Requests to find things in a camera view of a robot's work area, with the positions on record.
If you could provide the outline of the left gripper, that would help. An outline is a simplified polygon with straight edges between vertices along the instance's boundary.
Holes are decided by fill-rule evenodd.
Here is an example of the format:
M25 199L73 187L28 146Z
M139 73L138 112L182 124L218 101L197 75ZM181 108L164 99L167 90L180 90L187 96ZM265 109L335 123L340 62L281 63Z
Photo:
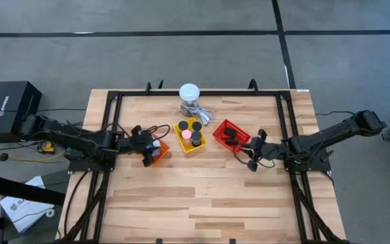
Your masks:
M160 150L153 151L153 141L160 139L156 135L151 135L147 130L143 130L140 125L136 125L131 130L131 136L128 137L129 145L127 154L141 154L144 158L142 163L144 167L149 167L160 157Z

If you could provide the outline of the black cardboard box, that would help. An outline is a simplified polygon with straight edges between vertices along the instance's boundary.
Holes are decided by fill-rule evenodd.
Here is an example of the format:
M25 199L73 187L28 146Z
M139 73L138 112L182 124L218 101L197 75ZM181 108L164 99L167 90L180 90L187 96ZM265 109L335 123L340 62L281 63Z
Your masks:
M28 81L0 82L0 143L21 141L22 122L38 111L41 97Z

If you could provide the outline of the orange plastic basket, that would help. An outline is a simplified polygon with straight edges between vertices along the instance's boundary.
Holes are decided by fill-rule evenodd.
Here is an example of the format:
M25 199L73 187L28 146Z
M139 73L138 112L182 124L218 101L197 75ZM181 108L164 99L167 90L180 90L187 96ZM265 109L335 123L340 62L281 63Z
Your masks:
M158 158L157 161L154 161L153 159L153 162L152 162L152 166L157 166L159 164L159 162L165 158L165 156L167 155L168 151L169 151L169 146L162 140L160 139L160 148L157 148L157 147L153 147L153 145L149 145L148 148L153 152L154 150L156 149L159 149L160 150L160 157Z

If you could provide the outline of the white printed paper sheet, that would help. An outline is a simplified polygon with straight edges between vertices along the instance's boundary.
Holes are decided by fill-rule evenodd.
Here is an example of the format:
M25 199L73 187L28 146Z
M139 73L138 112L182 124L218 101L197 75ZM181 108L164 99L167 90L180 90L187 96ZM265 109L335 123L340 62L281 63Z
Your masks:
M48 211L53 211L55 207L53 204L15 197L4 197L0 200L0 206L19 233L25 232Z

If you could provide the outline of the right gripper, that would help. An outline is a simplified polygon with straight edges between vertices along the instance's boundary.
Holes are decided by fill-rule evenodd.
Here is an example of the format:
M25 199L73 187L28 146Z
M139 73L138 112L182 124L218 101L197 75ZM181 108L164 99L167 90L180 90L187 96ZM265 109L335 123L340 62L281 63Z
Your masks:
M260 129L257 137L251 138L251 140L246 143L239 143L239 146L247 146L247 148L241 147L240 151L249 156L248 168L251 171L256 171L260 160L267 158L266 138L267 133L264 129Z

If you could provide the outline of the red plastic basket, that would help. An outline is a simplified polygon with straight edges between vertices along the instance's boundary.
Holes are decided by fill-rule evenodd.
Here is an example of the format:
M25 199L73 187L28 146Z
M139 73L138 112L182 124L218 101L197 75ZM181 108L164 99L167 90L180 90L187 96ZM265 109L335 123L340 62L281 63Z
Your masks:
M230 127L236 131L236 137L232 138L223 133L225 127ZM216 141L223 146L225 146L228 150L232 152L240 152L241 146L237 145L228 145L225 143L227 139L237 139L239 143L246 143L251 138L243 129L239 128L237 125L232 123L230 120L225 119L223 122L217 127L217 129L213 132L213 137Z

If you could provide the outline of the black furniture bar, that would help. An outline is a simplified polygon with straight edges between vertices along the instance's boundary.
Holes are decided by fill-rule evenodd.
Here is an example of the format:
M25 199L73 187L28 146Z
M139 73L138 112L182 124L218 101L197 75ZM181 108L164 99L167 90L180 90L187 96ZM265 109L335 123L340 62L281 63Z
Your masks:
M7 180L5 178L0 178L0 195L53 205L63 205L66 197L65 194L60 192Z

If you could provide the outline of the yellow plastic basket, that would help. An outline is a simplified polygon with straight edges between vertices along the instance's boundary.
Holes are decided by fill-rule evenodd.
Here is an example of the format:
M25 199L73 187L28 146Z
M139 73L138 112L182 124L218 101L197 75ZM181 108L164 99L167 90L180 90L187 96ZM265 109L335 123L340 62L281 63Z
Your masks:
M196 120L195 118L190 118L190 119L186 119L186 121L188 122L188 125L189 125L188 130L190 130L190 131L193 133L194 130L192 129L192 124L193 124L193 122L195 122L195 121L197 121L197 120ZM176 135L177 135L177 139L178 139L178 141L179 141L179 143L180 143L180 145L181 145L181 147L182 147L182 149L183 149L183 151L184 151L185 153L190 153L190 152L192 152L192 151L197 150L198 148L201 148L201 147L207 145L207 141L206 141L205 136L204 136L204 134L203 134L203 132L202 132L202 129L200 130L200 132L201 132L201 134L202 134L202 143L201 143L200 146L197 146L197 147L192 146L192 143L191 143L191 145L187 145L187 146L185 146L185 145L182 144L182 141L181 141L181 132L180 132L179 129L178 129L178 124L177 124L177 125L174 125L174 126L173 126L173 129L174 129L174 131L175 131L175 133L176 133Z

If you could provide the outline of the white dome lamp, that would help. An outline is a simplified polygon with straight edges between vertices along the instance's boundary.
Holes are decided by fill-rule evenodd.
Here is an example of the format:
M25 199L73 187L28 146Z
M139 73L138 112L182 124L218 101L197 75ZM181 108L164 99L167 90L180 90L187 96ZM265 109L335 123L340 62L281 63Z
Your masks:
M200 90L193 83L186 83L180 87L180 110L185 116L191 116L192 112L198 108L199 96Z

